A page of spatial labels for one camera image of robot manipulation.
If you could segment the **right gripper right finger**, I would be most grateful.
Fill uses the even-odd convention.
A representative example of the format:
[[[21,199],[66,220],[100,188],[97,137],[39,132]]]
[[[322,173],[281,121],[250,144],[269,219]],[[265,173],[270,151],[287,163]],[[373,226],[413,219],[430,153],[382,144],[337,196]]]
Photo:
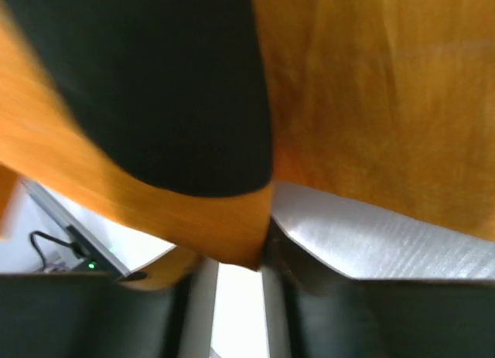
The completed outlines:
[[[262,267],[272,357],[492,357],[494,283],[356,280],[268,227]]]

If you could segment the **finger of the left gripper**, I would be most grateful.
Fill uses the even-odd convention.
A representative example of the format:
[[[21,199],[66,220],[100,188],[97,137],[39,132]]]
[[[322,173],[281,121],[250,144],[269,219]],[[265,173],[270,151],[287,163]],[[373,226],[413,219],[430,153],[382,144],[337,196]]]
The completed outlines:
[[[142,182],[190,196],[271,181],[251,0],[4,0],[83,133]]]

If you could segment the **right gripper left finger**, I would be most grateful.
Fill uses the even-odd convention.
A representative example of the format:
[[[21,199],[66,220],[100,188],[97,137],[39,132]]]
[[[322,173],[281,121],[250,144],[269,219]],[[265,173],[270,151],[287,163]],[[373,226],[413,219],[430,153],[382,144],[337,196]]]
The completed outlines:
[[[175,357],[190,276],[138,291],[103,275],[1,278],[1,356]]]

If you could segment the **orange cartoon cloth placemat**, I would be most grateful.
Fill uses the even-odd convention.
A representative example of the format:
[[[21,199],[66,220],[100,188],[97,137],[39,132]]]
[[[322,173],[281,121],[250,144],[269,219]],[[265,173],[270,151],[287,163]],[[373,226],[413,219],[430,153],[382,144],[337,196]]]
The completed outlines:
[[[78,126],[1,0],[2,175],[174,244],[125,284],[202,257],[257,269],[275,221],[352,278],[494,278],[494,0],[251,0],[271,181],[190,196],[136,179]]]

